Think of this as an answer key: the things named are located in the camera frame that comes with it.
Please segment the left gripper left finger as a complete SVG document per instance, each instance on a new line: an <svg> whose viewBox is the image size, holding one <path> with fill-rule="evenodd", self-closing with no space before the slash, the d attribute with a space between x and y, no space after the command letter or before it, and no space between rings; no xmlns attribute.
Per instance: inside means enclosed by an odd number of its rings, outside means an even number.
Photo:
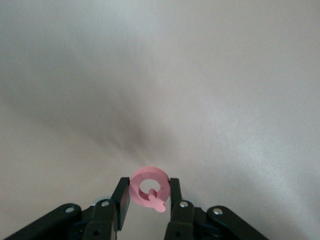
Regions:
<svg viewBox="0 0 320 240"><path fill-rule="evenodd" d="M7 240L116 240L130 204L128 177L122 177L112 196L85 210L63 204L8 236Z"/></svg>

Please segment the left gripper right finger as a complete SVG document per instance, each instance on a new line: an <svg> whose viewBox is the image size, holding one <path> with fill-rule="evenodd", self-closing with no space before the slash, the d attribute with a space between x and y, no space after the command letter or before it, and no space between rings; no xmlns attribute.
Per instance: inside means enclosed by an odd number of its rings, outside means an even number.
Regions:
<svg viewBox="0 0 320 240"><path fill-rule="evenodd" d="M266 240L249 223L221 205L207 211L183 199L180 180L170 181L171 212L165 240Z"/></svg>

